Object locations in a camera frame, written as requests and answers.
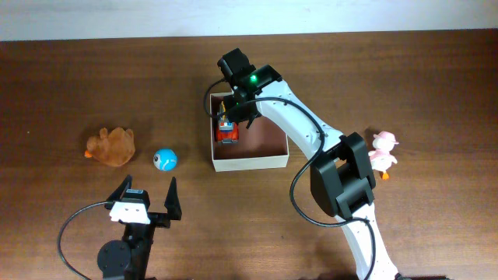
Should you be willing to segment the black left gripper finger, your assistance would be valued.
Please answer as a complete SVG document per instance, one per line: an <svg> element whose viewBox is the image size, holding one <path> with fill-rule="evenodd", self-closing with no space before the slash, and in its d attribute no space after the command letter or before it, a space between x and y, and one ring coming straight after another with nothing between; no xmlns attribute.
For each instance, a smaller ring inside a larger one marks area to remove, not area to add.
<svg viewBox="0 0 498 280"><path fill-rule="evenodd" d="M120 201L130 187L132 186L132 176L127 175L122 183L117 187L115 191L111 193L111 195L107 198L107 202Z"/></svg>
<svg viewBox="0 0 498 280"><path fill-rule="evenodd" d="M171 179L167 196L164 202L164 207L167 210L167 218L169 220L176 220L176 221L181 220L182 210L177 193L177 180L175 177Z"/></svg>

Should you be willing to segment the red grey toy truck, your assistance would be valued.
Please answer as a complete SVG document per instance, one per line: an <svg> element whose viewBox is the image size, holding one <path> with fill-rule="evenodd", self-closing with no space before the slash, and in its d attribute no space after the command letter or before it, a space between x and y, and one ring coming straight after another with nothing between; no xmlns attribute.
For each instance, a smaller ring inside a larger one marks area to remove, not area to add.
<svg viewBox="0 0 498 280"><path fill-rule="evenodd" d="M222 101L218 111L218 114L222 114L222 116L217 121L216 141L220 144L235 144L239 139L239 130L237 124L230 121L225 113L226 107Z"/></svg>

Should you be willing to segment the brown plush toy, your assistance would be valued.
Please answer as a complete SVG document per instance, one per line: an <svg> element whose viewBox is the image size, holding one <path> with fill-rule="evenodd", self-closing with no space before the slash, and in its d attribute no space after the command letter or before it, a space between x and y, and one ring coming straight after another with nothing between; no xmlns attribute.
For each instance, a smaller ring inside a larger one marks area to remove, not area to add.
<svg viewBox="0 0 498 280"><path fill-rule="evenodd" d="M119 167L130 161L135 154L135 136L132 129L116 127L112 131L101 128L97 136L86 142L86 158L93 158L111 167Z"/></svg>

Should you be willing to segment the pink white duck toy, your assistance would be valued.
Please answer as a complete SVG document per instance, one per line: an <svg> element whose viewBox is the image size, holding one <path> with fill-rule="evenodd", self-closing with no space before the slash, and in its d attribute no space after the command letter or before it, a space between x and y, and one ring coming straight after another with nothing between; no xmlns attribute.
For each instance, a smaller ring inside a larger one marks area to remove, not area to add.
<svg viewBox="0 0 498 280"><path fill-rule="evenodd" d="M388 169L393 164L398 163L397 159L391 154L391 151L398 144L399 142L396 140L395 135L388 131L381 131L373 135L373 150L368 152L368 156L372 170L378 171L382 180L390 178Z"/></svg>

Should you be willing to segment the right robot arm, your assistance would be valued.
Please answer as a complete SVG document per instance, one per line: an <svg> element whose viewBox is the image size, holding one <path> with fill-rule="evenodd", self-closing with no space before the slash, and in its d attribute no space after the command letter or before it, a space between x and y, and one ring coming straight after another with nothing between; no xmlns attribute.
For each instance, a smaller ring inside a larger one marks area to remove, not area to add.
<svg viewBox="0 0 498 280"><path fill-rule="evenodd" d="M238 48L217 62L231 94L217 120L252 123L265 117L284 131L307 157L289 188L292 206L302 218L324 228L342 229L360 279L400 279L384 245L374 205L376 180L365 140L356 132L344 135L322 121L270 65L256 68ZM310 192L319 208L334 222L319 222L306 215L295 199L295 188L305 171Z"/></svg>

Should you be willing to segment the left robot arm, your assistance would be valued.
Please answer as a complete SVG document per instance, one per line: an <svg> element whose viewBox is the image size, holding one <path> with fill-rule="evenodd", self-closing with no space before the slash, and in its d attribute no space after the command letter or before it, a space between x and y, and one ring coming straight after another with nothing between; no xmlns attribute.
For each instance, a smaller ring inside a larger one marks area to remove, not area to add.
<svg viewBox="0 0 498 280"><path fill-rule="evenodd" d="M149 194L132 188L132 177L126 176L106 200L110 220L124 225L119 240L105 243L97 255L97 265L104 279L145 279L153 237L157 228L170 228L182 218L177 180L171 179L164 201L165 212L149 210Z"/></svg>

